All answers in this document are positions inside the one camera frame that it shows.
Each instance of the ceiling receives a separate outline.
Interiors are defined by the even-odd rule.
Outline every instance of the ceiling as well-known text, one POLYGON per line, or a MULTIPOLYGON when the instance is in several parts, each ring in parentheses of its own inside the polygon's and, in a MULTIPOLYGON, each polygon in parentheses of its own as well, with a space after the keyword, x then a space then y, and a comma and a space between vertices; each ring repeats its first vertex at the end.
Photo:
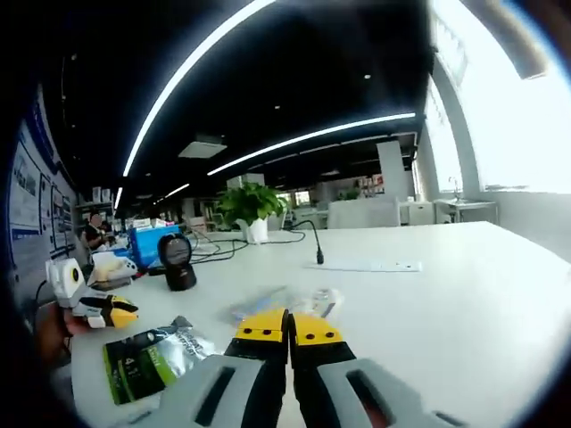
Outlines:
POLYGON ((122 177, 171 76, 247 3, 143 0, 136 9, 101 6, 66 15, 44 92, 55 143, 80 191, 123 186, 120 208, 127 208, 137 195, 152 194, 152 202, 185 183, 191 185, 178 196, 213 195, 247 170, 263 172, 269 185, 301 187, 333 169, 340 177, 378 172, 375 143, 396 133, 408 134, 399 138, 410 163, 433 63, 424 2, 281 0, 233 29, 186 74, 122 177), (417 117, 315 137, 207 176, 293 137, 407 112, 417 117), (228 148, 210 159, 178 158, 197 134, 228 148), (341 145, 372 136, 380 137, 341 145), (338 145, 271 162, 331 144, 338 145))

